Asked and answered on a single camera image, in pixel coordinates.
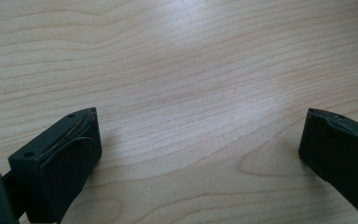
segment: wooden surface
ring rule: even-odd
[[[358,0],[0,1],[0,172],[90,106],[64,224],[358,223],[297,156],[309,107],[358,121]]]

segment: light wood tabletop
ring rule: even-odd
[[[0,1],[0,173],[92,106],[63,224],[358,223],[297,154],[309,107],[358,121],[358,0]]]

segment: black object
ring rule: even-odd
[[[358,210],[358,122],[310,109],[298,152],[316,175]]]
[[[0,223],[62,221],[102,155],[95,108],[72,113],[9,158],[0,176]]]

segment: wooden table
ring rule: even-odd
[[[309,107],[358,121],[358,0],[0,1],[0,173],[91,106],[63,223],[358,223],[297,156]]]

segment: wood grain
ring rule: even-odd
[[[297,156],[309,107],[358,121],[358,0],[0,1],[0,172],[89,106],[63,223],[358,223]]]

